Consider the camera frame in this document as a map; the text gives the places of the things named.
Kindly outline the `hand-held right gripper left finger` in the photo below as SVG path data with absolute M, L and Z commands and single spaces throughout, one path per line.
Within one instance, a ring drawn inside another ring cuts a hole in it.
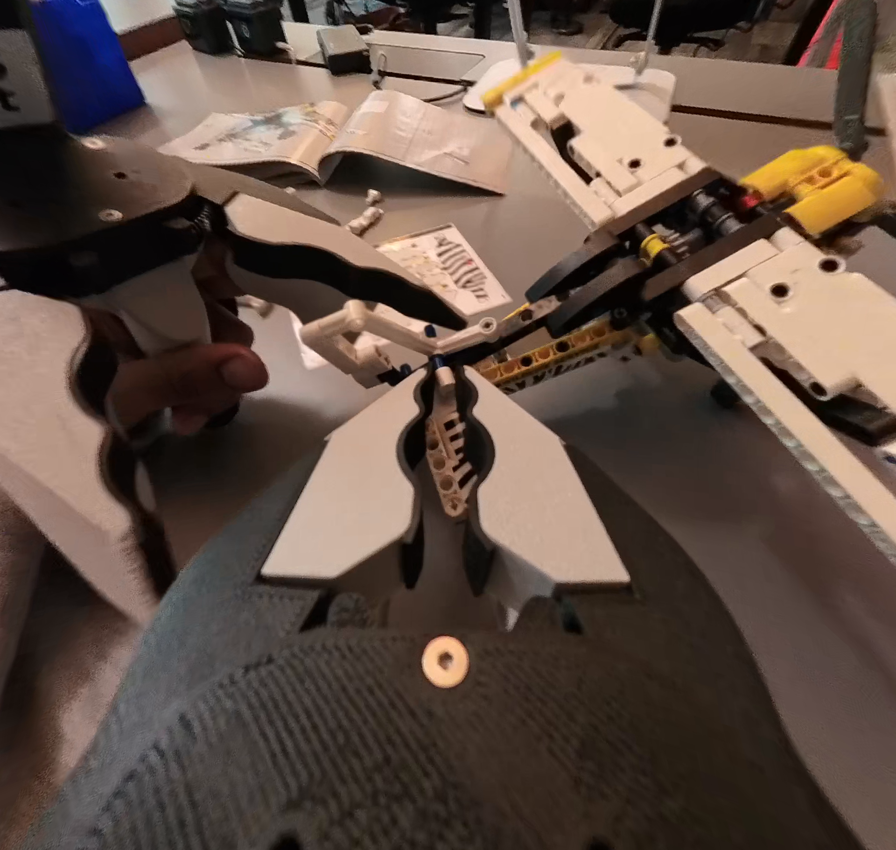
M 422 426 L 428 378 L 414 372 L 326 438 L 263 580 L 330 590 L 416 585 L 423 524 L 406 441 Z

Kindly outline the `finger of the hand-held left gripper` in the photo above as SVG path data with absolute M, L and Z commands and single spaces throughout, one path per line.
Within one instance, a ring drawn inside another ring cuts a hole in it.
M 78 398 L 88 348 L 72 305 L 2 291 L 2 493 L 101 597 L 151 620 L 176 565 L 147 468 Z
M 455 306 L 340 225 L 246 194 L 234 197 L 223 217 L 232 282 L 305 324 L 356 300 L 446 329 L 467 326 Z

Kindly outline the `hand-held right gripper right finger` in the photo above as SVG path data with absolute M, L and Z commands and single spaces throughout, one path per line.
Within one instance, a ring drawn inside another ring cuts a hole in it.
M 533 599 L 625 590 L 631 577 L 554 432 L 469 367 L 457 370 L 458 411 L 474 479 L 461 564 L 502 628 Z

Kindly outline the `white yellow lego airplane model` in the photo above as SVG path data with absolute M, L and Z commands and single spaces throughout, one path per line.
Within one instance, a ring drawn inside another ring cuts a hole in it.
M 544 327 L 568 351 L 589 354 L 581 333 L 616 341 L 609 313 L 671 328 L 720 375 L 890 560 L 894 494 L 835 432 L 868 427 L 870 444 L 894 452 L 894 298 L 820 238 L 873 214 L 880 179 L 840 148 L 796 150 L 721 197 L 661 120 L 621 92 L 588 80 L 564 58 L 507 94 L 491 112 L 569 206 L 608 240 L 569 256 L 502 322 L 484 319 L 436 342 L 352 300 L 304 325 L 323 359 L 368 385 L 385 374 L 377 346 L 357 355 L 347 333 L 371 331 L 430 360 L 434 409 L 458 411 L 457 370 Z M 445 469 L 442 506 L 465 520 L 472 483 Z

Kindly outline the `person's left hand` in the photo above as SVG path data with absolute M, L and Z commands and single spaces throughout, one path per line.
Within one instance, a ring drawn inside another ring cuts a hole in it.
M 228 252 L 220 239 L 208 239 L 193 268 L 206 307 L 209 344 L 146 358 L 119 318 L 104 311 L 90 313 L 94 332 L 115 350 L 118 360 L 105 400 L 106 414 L 117 430 L 132 432 L 168 410 L 175 433 L 196 434 L 242 396 L 267 385 L 268 371 L 251 350 L 252 329 L 238 317 L 242 291 L 226 271 Z

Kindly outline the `blue plastic bin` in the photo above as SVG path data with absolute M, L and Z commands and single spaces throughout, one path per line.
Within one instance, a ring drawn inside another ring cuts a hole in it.
M 145 105 L 99 0 L 34 0 L 31 15 L 58 111 L 70 133 L 88 135 Z

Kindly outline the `open instruction booklet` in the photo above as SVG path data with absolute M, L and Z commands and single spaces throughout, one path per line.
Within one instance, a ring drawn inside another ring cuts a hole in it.
M 363 159 L 495 196 L 506 194 L 511 163 L 511 141 L 490 121 L 392 90 L 374 90 L 353 109 L 323 101 L 211 113 L 159 151 L 269 183 L 318 186 L 344 159 Z

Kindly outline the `zebra striped sticker sheet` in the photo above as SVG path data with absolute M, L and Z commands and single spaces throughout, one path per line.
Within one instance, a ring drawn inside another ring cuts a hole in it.
M 511 301 L 507 291 L 454 224 L 390 239 L 376 249 L 429 285 L 437 295 L 453 303 L 469 323 L 477 323 Z M 418 334 L 424 334 L 430 327 L 381 304 L 376 304 L 372 310 Z M 290 319 L 305 369 L 311 371 L 330 366 L 304 343 L 300 336 L 303 325 L 297 316 L 291 315 Z M 388 344 L 369 331 L 358 334 L 350 342 L 357 351 Z

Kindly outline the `black charger box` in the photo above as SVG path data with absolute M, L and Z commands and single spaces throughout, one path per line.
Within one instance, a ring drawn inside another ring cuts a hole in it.
M 223 9 L 238 48 L 250 58 L 273 58 L 287 43 L 280 8 L 267 0 L 225 0 Z
M 225 10 L 215 0 L 173 0 L 172 11 L 190 46 L 212 56 L 234 49 Z

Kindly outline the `black power adapter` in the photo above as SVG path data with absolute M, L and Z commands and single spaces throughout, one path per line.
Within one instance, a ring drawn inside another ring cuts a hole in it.
M 319 27 L 316 37 L 323 65 L 333 76 L 372 74 L 370 49 L 354 25 Z

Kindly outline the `white monitor stand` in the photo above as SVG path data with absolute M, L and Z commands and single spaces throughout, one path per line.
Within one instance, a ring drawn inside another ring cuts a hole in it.
M 661 121 L 667 121 L 675 94 L 675 77 L 663 70 L 648 68 L 656 49 L 655 40 L 659 17 L 665 0 L 654 0 L 645 48 L 631 65 L 614 67 L 606 65 L 578 64 L 576 67 L 588 80 L 597 80 L 612 90 L 621 92 L 630 102 Z M 507 0 L 514 55 L 488 68 L 485 74 L 465 94 L 462 103 L 470 112 L 492 112 L 511 90 L 532 79 L 544 70 L 554 67 L 563 59 L 563 53 L 555 50 L 536 57 L 529 45 L 528 31 L 524 27 L 521 0 Z

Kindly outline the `black office chair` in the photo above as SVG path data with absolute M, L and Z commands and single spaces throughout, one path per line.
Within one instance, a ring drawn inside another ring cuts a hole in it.
M 626 42 L 645 42 L 655 0 L 609 0 L 607 14 L 614 30 L 606 49 Z M 719 49 L 715 34 L 751 24 L 761 0 L 664 0 L 655 45 L 666 55 L 682 44 Z

